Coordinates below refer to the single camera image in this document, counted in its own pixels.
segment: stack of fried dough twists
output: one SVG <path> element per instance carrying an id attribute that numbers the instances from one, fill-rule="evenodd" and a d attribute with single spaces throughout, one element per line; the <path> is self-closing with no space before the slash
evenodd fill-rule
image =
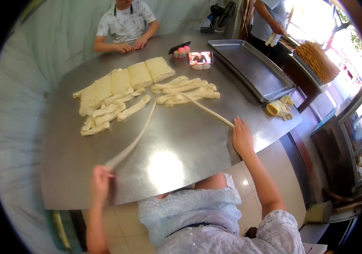
<path id="1" fill-rule="evenodd" d="M 314 42 L 305 41 L 296 47 L 294 52 L 309 65 L 323 84 L 334 80 L 340 72 L 325 52 Z"/>

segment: wall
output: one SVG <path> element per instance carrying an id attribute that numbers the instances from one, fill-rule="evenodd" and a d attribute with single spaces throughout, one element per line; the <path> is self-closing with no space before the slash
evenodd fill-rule
<path id="1" fill-rule="evenodd" d="M 214 4 L 146 2 L 161 23 L 160 34 L 208 26 Z M 33 253 L 60 253 L 49 235 L 41 194 L 47 112 L 61 77 L 96 56 L 97 24 L 111 6 L 110 0 L 47 0 L 16 25 L 0 54 L 0 200 Z"/>

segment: yellow glove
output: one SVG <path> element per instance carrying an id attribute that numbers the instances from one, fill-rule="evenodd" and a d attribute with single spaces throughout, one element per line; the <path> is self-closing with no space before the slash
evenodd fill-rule
<path id="1" fill-rule="evenodd" d="M 282 102 L 285 105 L 285 108 L 288 110 L 290 110 L 288 106 L 294 105 L 294 102 L 292 101 L 291 97 L 288 94 L 281 97 L 280 102 Z"/>
<path id="2" fill-rule="evenodd" d="M 282 117 L 284 121 L 294 118 L 294 116 L 288 111 L 289 107 L 279 100 L 270 102 L 265 108 L 270 114 Z"/>

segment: belt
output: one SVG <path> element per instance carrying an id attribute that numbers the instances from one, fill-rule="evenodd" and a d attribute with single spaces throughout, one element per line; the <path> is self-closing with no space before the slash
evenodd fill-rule
<path id="1" fill-rule="evenodd" d="M 188 226 L 185 226 L 185 227 L 183 227 L 183 228 L 180 228 L 180 229 L 172 232 L 172 233 L 169 234 L 167 237 L 171 236 L 171 235 L 174 234 L 175 232 L 180 231 L 181 229 L 188 228 L 188 227 L 197 228 L 197 227 L 199 227 L 199 226 L 201 226 L 201 225 L 203 225 L 203 226 L 209 226 L 209 225 L 220 226 L 220 225 L 216 225 L 216 224 L 213 224 L 213 223 L 206 223 L 206 222 L 194 223 L 194 224 L 190 224 L 190 225 L 188 225 Z"/>

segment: black strap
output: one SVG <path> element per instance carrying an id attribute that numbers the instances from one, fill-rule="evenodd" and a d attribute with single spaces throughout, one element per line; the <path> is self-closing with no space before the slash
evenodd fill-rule
<path id="1" fill-rule="evenodd" d="M 130 14 L 133 14 L 133 5 L 130 5 Z M 115 4 L 115 8 L 113 9 L 113 15 L 116 17 L 116 4 Z"/>
<path id="2" fill-rule="evenodd" d="M 197 228 L 199 227 L 200 225 L 204 225 L 204 226 L 209 226 L 209 225 L 215 225 L 215 226 L 219 226 L 219 225 L 216 225 L 216 224 L 213 224 L 213 223 L 206 223 L 206 222 L 201 222 L 201 223 L 194 223 L 194 224 L 191 224 L 191 225 L 188 225 L 188 226 L 185 226 L 183 228 L 180 228 L 174 232 L 172 232 L 171 234 L 169 234 L 167 237 L 171 236 L 172 234 L 174 234 L 175 232 L 178 232 L 180 231 L 181 229 L 184 229 L 184 228 L 188 228 L 188 227 L 192 227 L 192 228 Z"/>

